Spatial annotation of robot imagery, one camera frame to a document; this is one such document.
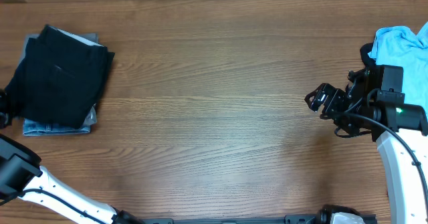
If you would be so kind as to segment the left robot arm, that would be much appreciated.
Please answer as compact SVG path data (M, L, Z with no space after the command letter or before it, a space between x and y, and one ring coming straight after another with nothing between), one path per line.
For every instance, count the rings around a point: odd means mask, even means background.
M41 158L1 135L1 204L21 199L42 205L76 223L141 223L126 211L90 199L54 177Z

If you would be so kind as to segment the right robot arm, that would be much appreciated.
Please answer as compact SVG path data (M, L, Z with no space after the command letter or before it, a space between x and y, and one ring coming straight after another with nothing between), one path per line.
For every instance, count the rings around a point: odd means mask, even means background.
M387 178L392 223L427 222L427 117L405 103L404 69L369 66L349 72L344 90L323 83L304 98L320 118L332 120L335 135L370 135Z

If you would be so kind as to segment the black shorts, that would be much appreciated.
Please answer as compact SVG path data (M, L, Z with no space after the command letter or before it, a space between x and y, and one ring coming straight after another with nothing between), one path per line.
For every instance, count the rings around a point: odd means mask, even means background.
M103 95L114 53L46 25L5 87L10 117L79 128Z

